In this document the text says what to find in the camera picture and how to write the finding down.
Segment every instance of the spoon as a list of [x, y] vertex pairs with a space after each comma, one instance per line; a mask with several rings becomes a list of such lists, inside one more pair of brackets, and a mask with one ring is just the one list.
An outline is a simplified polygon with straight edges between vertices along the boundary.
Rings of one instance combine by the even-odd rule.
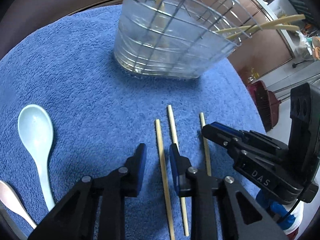
[[18, 132], [36, 163], [44, 200], [50, 211], [54, 207], [48, 176], [48, 157], [53, 141], [51, 119], [40, 106], [28, 105], [19, 114]]
[[23, 207], [15, 191], [10, 187], [10, 185], [2, 180], [0, 180], [0, 200], [12, 212], [22, 216], [33, 229], [37, 227], [36, 223], [33, 222], [31, 217]]

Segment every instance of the screw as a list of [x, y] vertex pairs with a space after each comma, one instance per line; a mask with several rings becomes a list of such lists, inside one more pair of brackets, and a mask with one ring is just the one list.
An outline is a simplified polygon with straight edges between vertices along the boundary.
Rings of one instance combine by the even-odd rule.
[[83, 176], [81, 180], [82, 180], [82, 182], [87, 183], [87, 182], [91, 181], [91, 177], [90, 176]]
[[126, 173], [128, 172], [128, 168], [127, 168], [127, 167], [120, 167], [120, 168], [118, 169], [118, 171], [119, 171], [120, 173], [122, 173], [122, 174], [126, 174]]
[[226, 176], [224, 180], [230, 184], [234, 183], [235, 179], [231, 176]]
[[196, 174], [196, 173], [198, 172], [198, 169], [197, 169], [197, 168], [194, 168], [194, 167], [189, 167], [189, 168], [188, 168], [188, 171], [189, 171], [190, 173]]

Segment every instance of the blue towel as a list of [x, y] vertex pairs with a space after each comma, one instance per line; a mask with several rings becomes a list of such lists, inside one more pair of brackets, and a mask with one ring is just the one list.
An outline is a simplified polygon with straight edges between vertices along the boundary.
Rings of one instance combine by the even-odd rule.
[[[98, 178], [122, 166], [139, 143], [148, 147], [142, 190], [125, 202], [126, 239], [169, 239], [154, 121], [161, 119], [166, 157], [171, 144], [166, 107], [174, 111], [180, 153], [204, 168], [199, 113], [206, 122], [264, 133], [258, 111], [225, 59], [196, 80], [136, 78], [113, 57], [121, 6], [64, 17], [37, 30], [0, 61], [0, 179], [18, 193], [36, 223], [48, 213], [36, 165], [20, 141], [17, 121], [28, 104], [52, 119], [49, 158], [58, 202], [84, 175]], [[225, 149], [209, 143], [213, 176], [231, 175], [255, 196], [258, 188], [232, 169]], [[183, 234], [180, 201], [167, 163], [176, 239]], [[187, 199], [191, 228], [191, 201]], [[32, 228], [9, 212], [28, 236]]]

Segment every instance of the gloved hand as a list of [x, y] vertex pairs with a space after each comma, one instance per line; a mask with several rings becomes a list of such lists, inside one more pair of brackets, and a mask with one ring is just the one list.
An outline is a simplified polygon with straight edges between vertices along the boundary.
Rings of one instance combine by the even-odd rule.
[[[295, 204], [295, 201], [290, 205], [281, 205], [278, 202], [265, 197], [262, 190], [260, 190], [256, 196], [256, 201], [262, 206], [265, 210], [270, 209], [273, 213], [278, 214], [283, 217]], [[303, 217], [303, 202], [300, 201], [297, 207], [293, 210], [291, 215], [289, 215], [284, 221], [278, 223], [281, 229], [286, 235], [292, 233], [296, 230], [301, 224]]]

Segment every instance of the wire basket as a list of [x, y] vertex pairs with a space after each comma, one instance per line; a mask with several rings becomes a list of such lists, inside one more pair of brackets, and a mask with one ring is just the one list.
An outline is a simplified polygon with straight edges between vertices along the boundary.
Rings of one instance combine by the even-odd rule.
[[237, 0], [124, 0], [114, 55], [135, 74], [198, 78], [256, 24]]

